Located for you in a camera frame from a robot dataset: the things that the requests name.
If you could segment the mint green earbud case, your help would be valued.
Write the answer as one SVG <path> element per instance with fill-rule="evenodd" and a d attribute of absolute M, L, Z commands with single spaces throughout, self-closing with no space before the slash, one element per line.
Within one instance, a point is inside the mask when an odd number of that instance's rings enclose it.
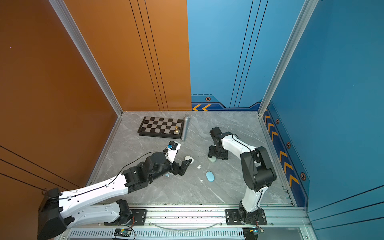
<path fill-rule="evenodd" d="M 209 159 L 209 161 L 212 162 L 212 163 L 216 162 L 216 160 L 217 160 L 216 157 L 212 157 L 212 158 L 208 158 L 208 159 Z"/>

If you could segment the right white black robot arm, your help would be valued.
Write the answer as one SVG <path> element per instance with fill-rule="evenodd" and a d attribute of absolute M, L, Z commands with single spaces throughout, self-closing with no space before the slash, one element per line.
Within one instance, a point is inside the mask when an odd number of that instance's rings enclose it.
<path fill-rule="evenodd" d="M 220 128 L 210 130 L 214 144 L 209 147 L 208 158 L 228 160 L 229 152 L 241 161 L 246 193 L 239 208 L 227 209 L 228 225 L 267 225 L 265 211 L 260 207 L 267 189 L 277 179 L 272 160 L 265 147 L 254 147 L 242 142 L 231 132 L 223 133 Z"/>

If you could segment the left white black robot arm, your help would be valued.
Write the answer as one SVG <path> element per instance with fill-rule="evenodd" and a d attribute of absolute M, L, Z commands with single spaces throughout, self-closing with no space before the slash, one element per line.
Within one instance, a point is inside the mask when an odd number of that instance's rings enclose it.
<path fill-rule="evenodd" d="M 43 190 L 37 238 L 49 240 L 69 228 L 98 222 L 107 225 L 129 223 L 131 212 L 127 201 L 117 200 L 106 205 L 101 202 L 146 188 L 166 174 L 184 175 L 193 160 L 187 158 L 177 163 L 176 154 L 175 150 L 168 150 L 167 153 L 153 152 L 136 166 L 128 164 L 128 169 L 115 177 L 77 190 Z"/>

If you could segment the white earbud case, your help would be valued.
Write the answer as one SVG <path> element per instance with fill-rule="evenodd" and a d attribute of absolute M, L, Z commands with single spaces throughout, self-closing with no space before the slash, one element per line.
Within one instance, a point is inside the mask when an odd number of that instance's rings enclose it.
<path fill-rule="evenodd" d="M 186 156 L 186 157 L 185 157 L 185 161 L 187 161 L 187 160 L 191 160 L 191 164 L 194 163 L 194 158 L 191 157 L 191 156 Z"/>

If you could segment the blue earbud case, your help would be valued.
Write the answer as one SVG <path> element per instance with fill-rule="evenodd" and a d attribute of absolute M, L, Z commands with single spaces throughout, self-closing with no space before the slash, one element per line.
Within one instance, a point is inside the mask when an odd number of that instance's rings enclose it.
<path fill-rule="evenodd" d="M 213 182 L 215 180 L 215 176 L 211 171 L 206 172 L 206 178 L 209 182 Z"/>

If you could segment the black white chessboard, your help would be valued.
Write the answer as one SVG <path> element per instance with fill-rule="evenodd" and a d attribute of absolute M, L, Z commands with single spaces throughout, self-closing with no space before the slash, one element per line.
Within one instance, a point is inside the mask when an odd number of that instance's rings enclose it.
<path fill-rule="evenodd" d="M 183 119 L 144 117 L 138 133 L 140 136 L 146 137 L 181 139 L 183 125 Z M 175 134 L 175 127 L 180 128 L 178 134 Z"/>

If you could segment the left green circuit board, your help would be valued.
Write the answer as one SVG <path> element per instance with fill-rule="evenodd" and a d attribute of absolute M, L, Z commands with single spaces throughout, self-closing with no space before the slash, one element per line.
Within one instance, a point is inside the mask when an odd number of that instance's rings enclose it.
<path fill-rule="evenodd" d="M 134 237 L 134 233 L 129 228 L 116 228 L 113 236 L 117 240 L 128 240 Z"/>

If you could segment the right circuit board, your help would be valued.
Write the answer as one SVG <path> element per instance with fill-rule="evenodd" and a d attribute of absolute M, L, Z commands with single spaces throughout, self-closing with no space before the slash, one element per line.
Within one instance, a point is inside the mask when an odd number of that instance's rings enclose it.
<path fill-rule="evenodd" d="M 265 231 L 263 228 L 242 228 L 245 240 L 258 240 L 259 235 Z"/>

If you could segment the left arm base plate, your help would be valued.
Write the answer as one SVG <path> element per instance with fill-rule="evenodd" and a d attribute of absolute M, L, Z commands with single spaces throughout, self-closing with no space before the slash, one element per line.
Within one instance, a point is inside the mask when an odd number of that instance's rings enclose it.
<path fill-rule="evenodd" d="M 104 222 L 105 226 L 144 226 L 147 216 L 147 209 L 134 209 L 129 213 L 123 213 L 114 221 Z"/>

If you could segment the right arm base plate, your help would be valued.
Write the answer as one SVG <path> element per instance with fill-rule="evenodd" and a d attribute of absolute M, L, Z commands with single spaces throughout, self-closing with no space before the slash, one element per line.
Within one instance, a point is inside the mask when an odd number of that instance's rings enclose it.
<path fill-rule="evenodd" d="M 226 209 L 227 225 L 255 225 L 265 226 L 268 224 L 265 211 L 261 208 L 252 213 L 243 209 Z"/>

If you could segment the aluminium front rail frame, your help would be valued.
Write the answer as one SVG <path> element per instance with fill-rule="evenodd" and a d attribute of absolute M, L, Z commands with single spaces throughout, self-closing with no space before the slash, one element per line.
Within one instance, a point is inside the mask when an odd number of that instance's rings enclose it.
<path fill-rule="evenodd" d="M 255 225 L 227 225 L 226 209 L 238 209 L 236 205 L 132 205 L 131 210 L 147 209 L 144 226 L 134 226 L 149 229 L 152 232 L 164 230 L 167 233 L 188 235 L 192 232 L 207 232 L 211 229 L 223 231 L 240 231 L 242 228 L 263 228 L 267 234 L 273 229 L 297 229 L 303 240 L 317 239 L 309 217 L 304 208 L 291 205 L 261 205 L 265 211 L 268 224 Z"/>

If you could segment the right aluminium corner post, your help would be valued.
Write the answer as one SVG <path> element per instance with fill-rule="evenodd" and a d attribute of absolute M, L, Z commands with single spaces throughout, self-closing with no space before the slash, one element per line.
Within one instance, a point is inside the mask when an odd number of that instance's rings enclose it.
<path fill-rule="evenodd" d="M 287 44 L 277 64 L 275 72 L 267 87 L 263 100 L 258 110 L 259 117 L 262 117 L 270 104 L 272 97 L 284 75 L 284 72 L 297 48 L 298 43 L 310 21 L 310 18 L 318 4 L 319 0 L 306 0 L 295 22 Z"/>

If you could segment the aluminium corner post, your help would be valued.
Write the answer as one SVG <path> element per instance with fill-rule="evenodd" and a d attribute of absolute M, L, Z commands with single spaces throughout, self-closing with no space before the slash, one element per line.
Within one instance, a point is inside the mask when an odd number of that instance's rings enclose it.
<path fill-rule="evenodd" d="M 83 37 L 79 27 L 77 26 L 74 18 L 72 17 L 67 5 L 62 0 L 49 0 L 49 2 L 53 7 L 55 13 L 59 17 L 61 23 L 65 27 L 71 40 L 75 44 L 79 53 L 81 54 L 89 70 L 93 74 L 95 80 L 99 84 L 101 90 L 103 91 L 113 110 L 115 111 L 118 117 L 121 117 L 123 114 L 123 109 L 119 104 L 115 94 L 113 93 L 112 88 L 110 87 L 94 55 L 92 54 L 92 51 L 89 48 L 85 38 Z"/>
<path fill-rule="evenodd" d="M 297 48 L 298 43 L 310 21 L 310 18 L 318 4 L 319 0 L 306 0 L 295 22 L 287 44 L 277 64 L 275 72 L 267 87 L 263 100 L 258 110 L 259 117 L 262 117 L 270 104 L 272 97 L 284 75 L 284 72 Z"/>

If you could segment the left aluminium corner post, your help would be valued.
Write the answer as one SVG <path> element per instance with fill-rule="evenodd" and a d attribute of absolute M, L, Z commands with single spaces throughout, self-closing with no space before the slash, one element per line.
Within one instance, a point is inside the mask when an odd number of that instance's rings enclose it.
<path fill-rule="evenodd" d="M 123 114 L 123 109 L 119 104 L 115 94 L 113 93 L 112 88 L 110 87 L 94 55 L 92 54 L 92 51 L 89 48 L 85 38 L 83 37 L 79 27 L 77 26 L 74 18 L 72 17 L 67 5 L 62 0 L 49 0 L 49 2 L 53 7 L 55 13 L 59 17 L 61 23 L 65 27 L 71 40 L 75 44 L 79 53 L 81 54 L 89 70 L 93 74 L 95 80 L 99 84 L 101 90 L 103 91 L 113 110 L 115 111 L 118 117 L 121 117 Z"/>

